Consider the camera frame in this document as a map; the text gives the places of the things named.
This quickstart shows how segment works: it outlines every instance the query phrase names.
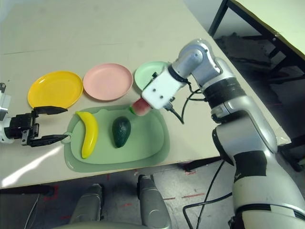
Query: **white wall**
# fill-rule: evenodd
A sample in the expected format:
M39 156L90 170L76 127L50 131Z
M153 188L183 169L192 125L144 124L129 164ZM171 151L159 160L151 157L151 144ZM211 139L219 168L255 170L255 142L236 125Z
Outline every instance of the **white wall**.
M212 21L218 11L222 0L183 0L195 18L201 23L205 30L209 30ZM214 38L231 35L236 32L241 36L258 35L247 22L228 9Z

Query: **pink plate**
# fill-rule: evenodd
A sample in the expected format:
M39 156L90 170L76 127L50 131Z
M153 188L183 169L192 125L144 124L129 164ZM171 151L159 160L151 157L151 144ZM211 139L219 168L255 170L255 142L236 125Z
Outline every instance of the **pink plate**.
M83 79L85 91L99 100L115 100L131 88L131 72L117 63L103 63L91 68Z

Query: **green avocado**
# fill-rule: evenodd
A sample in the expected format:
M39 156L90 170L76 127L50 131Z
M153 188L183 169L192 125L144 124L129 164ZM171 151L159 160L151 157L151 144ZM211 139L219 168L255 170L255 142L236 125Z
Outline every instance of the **green avocado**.
M121 116L114 120L112 124L112 134L116 147L120 148L125 145L130 136L131 130L132 125L128 118Z

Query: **banana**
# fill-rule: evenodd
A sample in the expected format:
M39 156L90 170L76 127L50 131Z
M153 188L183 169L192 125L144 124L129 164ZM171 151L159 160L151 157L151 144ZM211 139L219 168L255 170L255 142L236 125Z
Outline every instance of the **banana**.
M86 135L82 144L81 157L86 159L93 152L99 129L95 117L89 112L75 112L86 126Z

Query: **green cutting board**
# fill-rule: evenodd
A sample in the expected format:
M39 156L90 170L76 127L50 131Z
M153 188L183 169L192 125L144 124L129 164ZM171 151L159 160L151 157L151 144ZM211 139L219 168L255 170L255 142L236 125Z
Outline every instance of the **green cutting board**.
M128 105L94 107L83 111L92 113L99 125L99 136L94 151L87 158L81 157L85 126L77 115L71 119L64 139L67 166L77 172L96 172L113 169L152 166L168 155L170 142L165 121L157 110L143 117L133 115ZM126 116L132 125L130 137L121 148L113 143L112 124L115 118Z

